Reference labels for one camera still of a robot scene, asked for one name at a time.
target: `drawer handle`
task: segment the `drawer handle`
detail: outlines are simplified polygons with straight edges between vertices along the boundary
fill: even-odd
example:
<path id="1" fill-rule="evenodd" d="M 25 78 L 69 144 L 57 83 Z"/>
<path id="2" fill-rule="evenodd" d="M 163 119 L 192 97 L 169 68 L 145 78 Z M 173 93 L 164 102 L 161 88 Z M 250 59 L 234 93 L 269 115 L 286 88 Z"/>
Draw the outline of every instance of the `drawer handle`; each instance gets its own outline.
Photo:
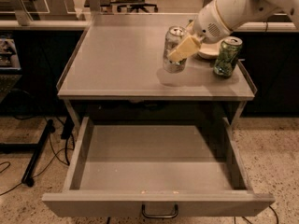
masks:
<path id="1" fill-rule="evenodd" d="M 146 213 L 146 205 L 142 205 L 142 215 L 145 218 L 175 218 L 178 215 L 178 205 L 175 204 L 175 212 L 170 215 L 151 215 Z"/>

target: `open drawer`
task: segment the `open drawer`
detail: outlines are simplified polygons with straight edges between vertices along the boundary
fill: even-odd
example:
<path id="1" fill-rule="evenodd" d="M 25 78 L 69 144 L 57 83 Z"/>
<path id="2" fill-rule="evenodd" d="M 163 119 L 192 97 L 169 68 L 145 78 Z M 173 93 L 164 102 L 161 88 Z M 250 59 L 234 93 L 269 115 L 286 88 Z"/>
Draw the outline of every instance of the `open drawer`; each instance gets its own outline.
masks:
<path id="1" fill-rule="evenodd" d="M 226 119 L 196 125 L 81 124 L 59 217 L 256 216 L 275 200 L 253 192 Z"/>

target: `can top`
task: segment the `can top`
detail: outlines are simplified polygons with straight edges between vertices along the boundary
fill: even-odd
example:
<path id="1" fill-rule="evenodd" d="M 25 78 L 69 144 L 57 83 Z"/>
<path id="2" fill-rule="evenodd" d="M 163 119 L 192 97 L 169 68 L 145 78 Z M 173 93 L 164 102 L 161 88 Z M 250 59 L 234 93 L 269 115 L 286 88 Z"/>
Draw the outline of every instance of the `can top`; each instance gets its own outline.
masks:
<path id="1" fill-rule="evenodd" d="M 181 26 L 172 26 L 169 28 L 169 33 L 172 35 L 183 36 L 186 34 L 186 30 Z"/>
<path id="2" fill-rule="evenodd" d="M 241 46 L 242 40 L 240 38 L 234 37 L 234 36 L 228 36 L 224 39 L 224 42 L 228 45 L 232 46 Z"/>

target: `terrazzo floor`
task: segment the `terrazzo floor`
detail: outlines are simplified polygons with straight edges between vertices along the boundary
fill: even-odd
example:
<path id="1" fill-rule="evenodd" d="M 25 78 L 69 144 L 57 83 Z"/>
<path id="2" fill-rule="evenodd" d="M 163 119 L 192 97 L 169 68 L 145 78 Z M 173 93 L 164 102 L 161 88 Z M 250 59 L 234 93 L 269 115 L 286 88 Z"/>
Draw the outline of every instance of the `terrazzo floor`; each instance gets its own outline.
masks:
<path id="1" fill-rule="evenodd" d="M 45 192 L 62 190 L 68 167 L 54 159 L 50 147 L 58 151 L 64 148 L 61 139 L 63 125 L 56 118 L 55 133 L 48 139 L 37 163 L 34 175 L 42 172 L 53 160 L 44 173 L 35 178 L 35 184 L 29 188 L 23 184 L 11 192 L 0 196 L 0 223 L 107 223 L 106 218 L 57 217 L 42 203 Z M 44 118 L 16 120 L 11 117 L 0 118 L 1 142 L 35 142 L 46 124 Z M 272 193 L 276 202 L 279 223 L 299 223 L 299 118 L 241 118 L 234 129 L 234 139 L 255 192 Z M 64 153 L 59 155 L 64 161 Z M 0 153 L 0 163 L 9 161 L 11 165 L 0 173 L 0 192 L 20 184 L 23 172 L 30 160 L 31 153 Z M 257 217 L 248 217 L 253 224 L 276 223 L 274 213 L 268 208 Z M 151 220 L 144 218 L 112 217 L 110 224 L 137 223 L 235 223 L 232 217 L 177 217 L 171 220 Z M 242 217 L 236 223 L 248 223 Z"/>

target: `soda can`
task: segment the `soda can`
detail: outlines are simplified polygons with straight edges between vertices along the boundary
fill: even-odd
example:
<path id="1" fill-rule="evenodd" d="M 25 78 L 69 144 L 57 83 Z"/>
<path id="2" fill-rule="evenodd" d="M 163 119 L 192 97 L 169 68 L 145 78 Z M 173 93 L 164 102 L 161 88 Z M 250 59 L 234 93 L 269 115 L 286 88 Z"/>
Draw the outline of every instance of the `soda can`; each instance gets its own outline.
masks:
<path id="1" fill-rule="evenodd" d="M 174 63 L 167 56 L 170 50 L 175 48 L 186 34 L 186 29 L 181 26 L 171 26 L 166 33 L 163 60 L 164 69 L 169 73 L 178 73 L 185 69 L 187 59 Z"/>
<path id="2" fill-rule="evenodd" d="M 222 77 L 230 77 L 235 69 L 242 49 L 242 40 L 228 36 L 221 42 L 220 52 L 214 64 L 214 72 Z"/>

